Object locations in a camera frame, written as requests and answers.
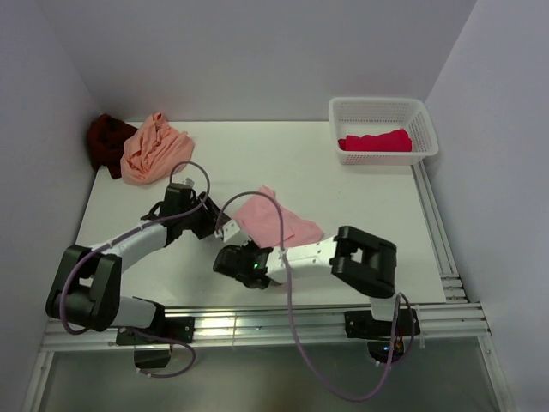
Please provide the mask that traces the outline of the light pink t-shirt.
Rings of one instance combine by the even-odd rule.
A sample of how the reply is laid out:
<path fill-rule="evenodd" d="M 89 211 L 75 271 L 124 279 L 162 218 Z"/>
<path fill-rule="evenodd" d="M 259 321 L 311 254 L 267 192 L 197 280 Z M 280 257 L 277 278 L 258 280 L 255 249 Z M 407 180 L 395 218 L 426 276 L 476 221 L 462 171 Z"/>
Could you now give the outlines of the light pink t-shirt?
<path fill-rule="evenodd" d="M 297 247 L 323 239 L 322 229 L 313 221 L 302 219 L 279 203 L 283 219 L 284 246 Z M 275 206 L 259 195 L 251 196 L 233 215 L 233 219 L 261 248 L 280 245 L 280 221 Z"/>

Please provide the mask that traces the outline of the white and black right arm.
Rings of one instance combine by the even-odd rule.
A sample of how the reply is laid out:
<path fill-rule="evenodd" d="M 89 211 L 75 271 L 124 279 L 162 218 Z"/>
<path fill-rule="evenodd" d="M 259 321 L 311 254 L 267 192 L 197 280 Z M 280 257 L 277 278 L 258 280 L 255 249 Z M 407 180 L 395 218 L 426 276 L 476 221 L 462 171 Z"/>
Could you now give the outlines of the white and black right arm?
<path fill-rule="evenodd" d="M 226 245 L 214 260 L 213 270 L 251 289 L 266 289 L 287 284 L 287 269 L 292 285 L 297 280 L 318 281 L 334 276 L 366 296 L 371 308 L 345 316 L 346 333 L 358 338 L 389 336 L 401 323 L 395 308 L 395 270 L 397 247 L 394 243 L 351 226 L 338 228 L 337 234 L 308 245 L 259 247 Z"/>

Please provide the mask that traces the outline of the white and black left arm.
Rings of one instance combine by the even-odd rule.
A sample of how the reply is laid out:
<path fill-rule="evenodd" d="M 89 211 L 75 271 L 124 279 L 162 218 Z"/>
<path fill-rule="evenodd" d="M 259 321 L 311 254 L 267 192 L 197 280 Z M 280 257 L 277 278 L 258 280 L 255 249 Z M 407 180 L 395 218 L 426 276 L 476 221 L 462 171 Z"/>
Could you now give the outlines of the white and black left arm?
<path fill-rule="evenodd" d="M 163 200 L 136 227 L 102 245 L 68 247 L 45 303 L 51 318 L 73 335 L 109 328 L 135 329 L 146 342 L 168 335 L 166 309 L 158 302 L 121 294 L 123 273 L 149 254 L 164 249 L 186 231 L 198 239 L 214 234 L 228 216 L 187 184 L 167 186 Z"/>

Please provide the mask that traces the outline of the peach orange t-shirt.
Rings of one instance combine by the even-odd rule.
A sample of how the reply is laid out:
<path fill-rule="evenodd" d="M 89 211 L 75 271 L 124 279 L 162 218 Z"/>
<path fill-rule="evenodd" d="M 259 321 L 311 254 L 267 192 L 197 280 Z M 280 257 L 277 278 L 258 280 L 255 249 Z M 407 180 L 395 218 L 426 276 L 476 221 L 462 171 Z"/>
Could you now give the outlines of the peach orange t-shirt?
<path fill-rule="evenodd" d="M 150 185 L 168 177 L 174 167 L 185 168 L 183 161 L 191 159 L 194 147 L 186 131 L 172 127 L 163 113 L 153 113 L 124 142 L 121 178 L 128 185 Z"/>

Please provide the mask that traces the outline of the dark maroon t-shirt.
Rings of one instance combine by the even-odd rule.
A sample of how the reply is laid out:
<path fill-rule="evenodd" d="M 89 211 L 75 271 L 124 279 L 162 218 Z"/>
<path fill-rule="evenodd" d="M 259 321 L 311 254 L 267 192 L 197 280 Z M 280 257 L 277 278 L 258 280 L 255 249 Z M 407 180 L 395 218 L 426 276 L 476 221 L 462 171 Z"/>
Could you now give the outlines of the dark maroon t-shirt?
<path fill-rule="evenodd" d="M 124 143 L 136 132 L 136 127 L 107 113 L 96 118 L 86 135 L 87 154 L 92 169 L 98 171 L 106 167 L 112 179 L 120 179 Z"/>

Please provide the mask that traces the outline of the white plastic basket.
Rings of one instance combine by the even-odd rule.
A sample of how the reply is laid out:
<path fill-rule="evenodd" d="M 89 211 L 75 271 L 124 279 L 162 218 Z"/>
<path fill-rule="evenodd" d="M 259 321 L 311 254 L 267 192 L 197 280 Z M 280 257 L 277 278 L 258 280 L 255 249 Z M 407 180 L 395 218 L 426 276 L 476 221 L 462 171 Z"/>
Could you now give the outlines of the white plastic basket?
<path fill-rule="evenodd" d="M 336 97 L 329 102 L 329 126 L 343 165 L 412 166 L 439 151 L 431 116 L 416 99 Z M 353 152 L 338 146 L 338 140 L 346 135 L 380 135 L 399 129 L 412 139 L 411 152 Z"/>

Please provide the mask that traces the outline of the red rolled t-shirt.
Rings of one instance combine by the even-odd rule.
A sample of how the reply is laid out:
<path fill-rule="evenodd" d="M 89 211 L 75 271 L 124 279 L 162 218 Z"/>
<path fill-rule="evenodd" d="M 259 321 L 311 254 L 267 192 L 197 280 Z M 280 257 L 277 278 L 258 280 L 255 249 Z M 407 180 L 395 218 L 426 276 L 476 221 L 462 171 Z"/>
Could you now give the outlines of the red rolled t-shirt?
<path fill-rule="evenodd" d="M 413 141 L 403 130 L 392 130 L 380 135 L 346 135 L 338 140 L 338 146 L 344 151 L 353 152 L 402 152 L 413 150 Z"/>

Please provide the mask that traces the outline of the aluminium frame rails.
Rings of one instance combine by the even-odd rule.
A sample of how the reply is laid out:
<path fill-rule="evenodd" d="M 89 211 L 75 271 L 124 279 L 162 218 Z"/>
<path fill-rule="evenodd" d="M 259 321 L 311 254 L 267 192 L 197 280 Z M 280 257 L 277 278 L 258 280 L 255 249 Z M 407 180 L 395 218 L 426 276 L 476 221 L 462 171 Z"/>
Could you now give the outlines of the aluminium frame rails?
<path fill-rule="evenodd" d="M 414 305 L 421 329 L 416 342 L 423 347 L 428 339 L 477 338 L 497 408 L 500 411 L 513 411 L 516 406 L 495 354 L 490 326 L 482 305 L 469 301 L 462 286 L 425 166 L 419 163 L 412 166 L 411 170 L 446 293 L 443 304 Z M 345 342 L 345 311 L 344 306 L 299 308 L 295 320 L 300 337 L 305 343 Z M 284 345 L 293 341 L 287 324 L 287 312 L 283 308 L 185 308 L 171 309 L 169 314 L 177 318 L 195 319 L 194 344 L 198 348 Z M 115 337 L 113 331 L 67 336 L 57 322 L 48 322 L 23 410 L 39 410 L 55 354 L 114 350 Z"/>

